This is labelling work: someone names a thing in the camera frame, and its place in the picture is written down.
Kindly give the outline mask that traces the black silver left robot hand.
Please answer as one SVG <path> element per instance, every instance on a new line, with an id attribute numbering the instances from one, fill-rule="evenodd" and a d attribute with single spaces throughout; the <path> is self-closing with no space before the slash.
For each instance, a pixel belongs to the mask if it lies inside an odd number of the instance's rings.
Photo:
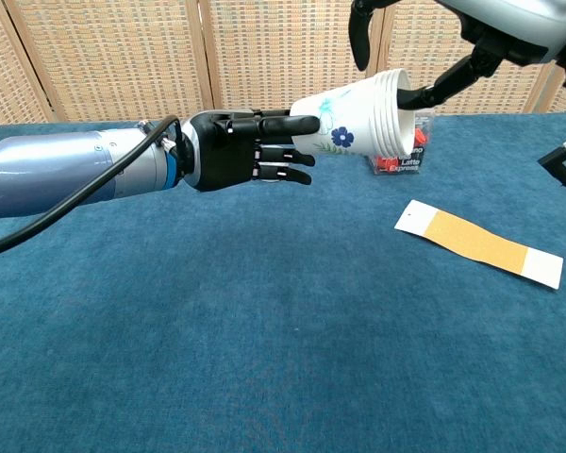
<path id="1" fill-rule="evenodd" d="M 213 192 L 251 180 L 309 185 L 315 158 L 296 148 L 295 137 L 320 129 L 313 115 L 287 109 L 213 109 L 193 115 L 182 126 L 187 151 L 183 179 L 199 192 Z"/>

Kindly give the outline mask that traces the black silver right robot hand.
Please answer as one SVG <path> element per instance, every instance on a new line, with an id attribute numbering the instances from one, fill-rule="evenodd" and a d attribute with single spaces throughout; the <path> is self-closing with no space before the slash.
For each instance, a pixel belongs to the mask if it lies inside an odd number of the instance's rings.
<path id="1" fill-rule="evenodd" d="M 433 0 L 453 12 L 460 36 L 472 53 L 436 81 L 417 90 L 398 90 L 399 107 L 433 108 L 490 77 L 502 61 L 525 67 L 553 61 L 566 44 L 566 0 Z"/>

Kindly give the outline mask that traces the floral white paper cup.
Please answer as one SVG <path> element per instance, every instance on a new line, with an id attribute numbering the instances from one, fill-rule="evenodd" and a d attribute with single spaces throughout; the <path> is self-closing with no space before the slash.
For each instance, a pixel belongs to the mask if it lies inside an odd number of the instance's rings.
<path id="1" fill-rule="evenodd" d="M 394 105 L 395 105 L 395 80 L 397 76 L 397 70 L 390 70 L 388 71 L 387 77 L 387 84 L 386 84 L 386 129 L 387 129 L 387 137 L 391 144 L 391 154 L 395 157 L 399 157 L 399 152 L 402 150 L 402 147 L 398 146 L 398 141 L 396 139 L 395 127 L 394 127 Z"/>
<path id="2" fill-rule="evenodd" d="M 404 69 L 391 72 L 391 144 L 396 157 L 408 158 L 413 152 L 415 136 L 415 111 L 399 107 L 398 90 L 411 90 L 408 73 Z"/>
<path id="3" fill-rule="evenodd" d="M 380 94 L 380 101 L 381 101 L 381 107 L 380 107 L 380 116 L 381 116 L 381 128 L 382 128 L 382 136 L 383 136 L 383 141 L 385 143 L 385 148 L 386 148 L 386 157 L 388 159 L 391 159 L 393 157 L 393 140 L 391 139 L 390 136 L 390 129 L 389 129 L 389 120 L 388 120 L 388 107 L 390 106 L 390 100 L 389 100 L 389 89 L 388 89 L 388 72 L 381 72 L 378 74 L 379 79 L 379 88 L 381 91 Z"/>
<path id="4" fill-rule="evenodd" d="M 382 158 L 386 158 L 388 156 L 388 146 L 385 143 L 382 126 L 381 126 L 381 94 L 382 94 L 382 79 L 385 76 L 382 73 L 377 73 L 373 76 L 374 80 L 374 87 L 373 87 L 373 121 L 374 121 L 374 130 L 377 145 L 379 148 L 379 154 Z"/>
<path id="5" fill-rule="evenodd" d="M 291 116 L 312 115 L 320 121 L 315 133 L 292 137 L 297 150 L 306 154 L 376 156 L 378 146 L 371 125 L 375 93 L 370 77 L 295 101 Z"/>

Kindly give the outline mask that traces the wicker folding screen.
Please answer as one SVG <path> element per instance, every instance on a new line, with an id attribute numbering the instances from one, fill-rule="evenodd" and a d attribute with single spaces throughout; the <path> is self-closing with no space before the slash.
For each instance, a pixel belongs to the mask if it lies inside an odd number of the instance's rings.
<path id="1" fill-rule="evenodd" d="M 432 83 L 471 53 L 433 0 L 375 11 L 357 70 L 351 0 L 0 0 L 0 125 L 189 117 L 282 109 L 405 68 Z M 438 114 L 566 111 L 564 71 L 504 62 Z"/>

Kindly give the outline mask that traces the clear box with red items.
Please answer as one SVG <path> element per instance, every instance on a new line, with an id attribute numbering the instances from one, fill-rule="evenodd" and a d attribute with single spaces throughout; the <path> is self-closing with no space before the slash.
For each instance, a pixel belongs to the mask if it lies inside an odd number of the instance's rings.
<path id="1" fill-rule="evenodd" d="M 435 116 L 434 109 L 417 111 L 413 151 L 408 158 L 367 157 L 366 160 L 374 174 L 383 176 L 419 174 L 425 160 L 426 148 L 431 143 Z"/>

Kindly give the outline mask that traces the blue carpet table mat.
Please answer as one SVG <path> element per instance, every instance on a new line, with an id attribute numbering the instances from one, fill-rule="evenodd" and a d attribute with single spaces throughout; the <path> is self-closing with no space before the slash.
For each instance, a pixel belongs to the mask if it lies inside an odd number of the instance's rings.
<path id="1" fill-rule="evenodd" d="M 0 453 L 566 453 L 566 113 L 440 116 L 419 174 L 80 207 L 0 255 Z M 417 200 L 557 290 L 394 228 Z"/>

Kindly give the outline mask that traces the white card with orange strip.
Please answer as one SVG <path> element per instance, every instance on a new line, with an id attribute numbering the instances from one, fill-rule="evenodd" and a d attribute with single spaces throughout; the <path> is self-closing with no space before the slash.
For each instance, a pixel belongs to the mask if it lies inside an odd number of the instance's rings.
<path id="1" fill-rule="evenodd" d="M 426 203 L 412 200 L 395 229 L 419 236 L 468 260 L 482 262 L 557 290 L 563 258 L 515 243 Z"/>

